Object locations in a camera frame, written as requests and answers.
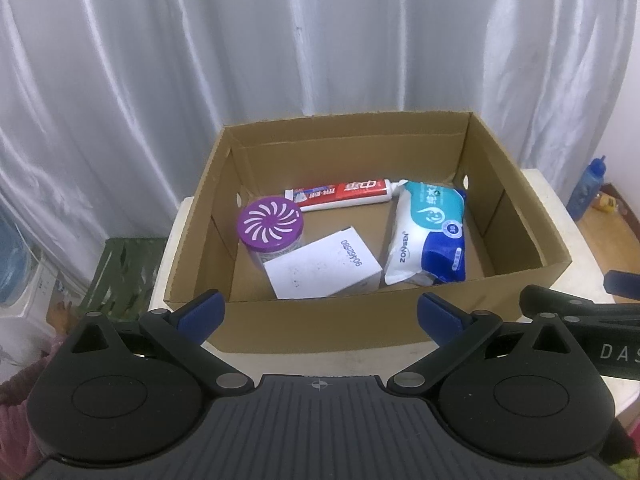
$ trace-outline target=wet wipes pack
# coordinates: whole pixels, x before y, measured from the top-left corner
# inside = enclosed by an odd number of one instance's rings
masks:
[[[464,191],[407,182],[398,198],[385,283],[462,282],[465,279]]]

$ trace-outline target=bottle cap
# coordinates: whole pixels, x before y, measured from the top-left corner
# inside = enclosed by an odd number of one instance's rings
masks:
[[[391,182],[390,184],[388,184],[391,187],[391,195],[398,196],[400,194],[402,186],[404,186],[404,184],[406,184],[407,182],[409,181],[402,179],[400,182]]]
[[[604,176],[604,172],[607,171],[607,165],[604,163],[604,155],[601,158],[594,158],[589,165],[589,170],[595,176]]]

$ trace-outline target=purple lid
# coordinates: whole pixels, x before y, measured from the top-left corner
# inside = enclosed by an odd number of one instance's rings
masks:
[[[257,253],[274,253],[290,246],[302,233],[302,211],[282,196],[251,202],[238,217],[238,236]]]

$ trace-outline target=pink fabric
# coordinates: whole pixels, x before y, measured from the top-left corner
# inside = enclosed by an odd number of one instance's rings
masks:
[[[27,398],[63,339],[55,338],[51,354],[0,385],[0,476],[6,480],[22,478],[42,460],[27,422]]]
[[[636,418],[634,423],[628,429],[628,433],[636,444],[636,451],[640,454],[640,417]]]

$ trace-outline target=white wall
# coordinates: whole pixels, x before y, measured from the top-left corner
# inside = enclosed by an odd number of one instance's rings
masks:
[[[640,0],[620,95],[594,156],[606,155],[611,182],[640,217]]]

